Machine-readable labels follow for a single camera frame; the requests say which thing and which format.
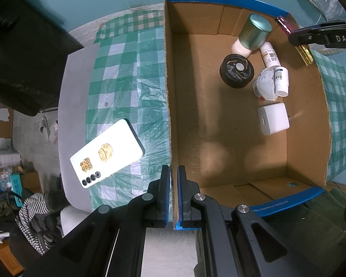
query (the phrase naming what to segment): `green metallic bottle cap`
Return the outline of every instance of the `green metallic bottle cap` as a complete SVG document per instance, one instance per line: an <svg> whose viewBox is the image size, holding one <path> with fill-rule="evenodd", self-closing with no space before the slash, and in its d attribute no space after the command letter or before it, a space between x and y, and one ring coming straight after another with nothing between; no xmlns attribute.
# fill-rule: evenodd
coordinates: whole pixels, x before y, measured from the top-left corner
<svg viewBox="0 0 346 277"><path fill-rule="evenodd" d="M253 13L249 15L238 39L242 46L254 51L259 49L271 31L272 27L268 20L259 14Z"/></svg>

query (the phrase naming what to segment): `gray table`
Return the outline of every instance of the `gray table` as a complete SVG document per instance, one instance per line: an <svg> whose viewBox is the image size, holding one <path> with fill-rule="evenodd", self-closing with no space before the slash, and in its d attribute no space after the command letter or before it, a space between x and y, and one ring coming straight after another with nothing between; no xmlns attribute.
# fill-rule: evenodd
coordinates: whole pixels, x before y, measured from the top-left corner
<svg viewBox="0 0 346 277"><path fill-rule="evenodd" d="M86 143L89 83L100 43L68 56L58 110L60 171L65 195L73 207L92 212L89 190L81 186L70 157Z"/></svg>

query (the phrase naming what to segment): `gold sticker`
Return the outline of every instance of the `gold sticker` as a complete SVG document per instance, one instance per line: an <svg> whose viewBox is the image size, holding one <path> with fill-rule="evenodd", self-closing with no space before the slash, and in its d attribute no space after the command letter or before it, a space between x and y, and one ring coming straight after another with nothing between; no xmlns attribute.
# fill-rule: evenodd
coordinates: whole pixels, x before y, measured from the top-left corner
<svg viewBox="0 0 346 277"><path fill-rule="evenodd" d="M111 148L110 144L104 144L101 146L98 153L99 153L100 159L106 162L108 159L110 159L113 156L113 149Z"/></svg>
<svg viewBox="0 0 346 277"><path fill-rule="evenodd" d="M88 157L80 163L80 166L83 172L87 172L92 169L92 164Z"/></svg>

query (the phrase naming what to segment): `teal box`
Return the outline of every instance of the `teal box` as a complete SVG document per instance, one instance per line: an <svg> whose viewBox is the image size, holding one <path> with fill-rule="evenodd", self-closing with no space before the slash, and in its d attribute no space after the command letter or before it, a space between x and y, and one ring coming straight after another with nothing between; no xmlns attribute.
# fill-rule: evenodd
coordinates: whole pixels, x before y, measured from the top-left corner
<svg viewBox="0 0 346 277"><path fill-rule="evenodd" d="M19 173L10 174L10 181L12 183L12 191L22 196L22 183ZM15 202L18 207L22 207L23 204L17 197L15 197Z"/></svg>

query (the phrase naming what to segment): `slipper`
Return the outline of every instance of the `slipper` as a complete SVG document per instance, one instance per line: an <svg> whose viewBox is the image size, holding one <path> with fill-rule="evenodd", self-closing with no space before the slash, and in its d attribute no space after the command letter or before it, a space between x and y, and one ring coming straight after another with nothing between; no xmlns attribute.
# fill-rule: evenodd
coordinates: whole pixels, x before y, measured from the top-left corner
<svg viewBox="0 0 346 277"><path fill-rule="evenodd" d="M58 131L58 124L57 120L54 122L54 124L50 127L50 136L49 136L49 142L54 144L57 140L57 131Z"/></svg>
<svg viewBox="0 0 346 277"><path fill-rule="evenodd" d="M45 116L43 116L40 122L40 132L42 133L44 140L48 142L50 137L50 132L49 132L48 121Z"/></svg>

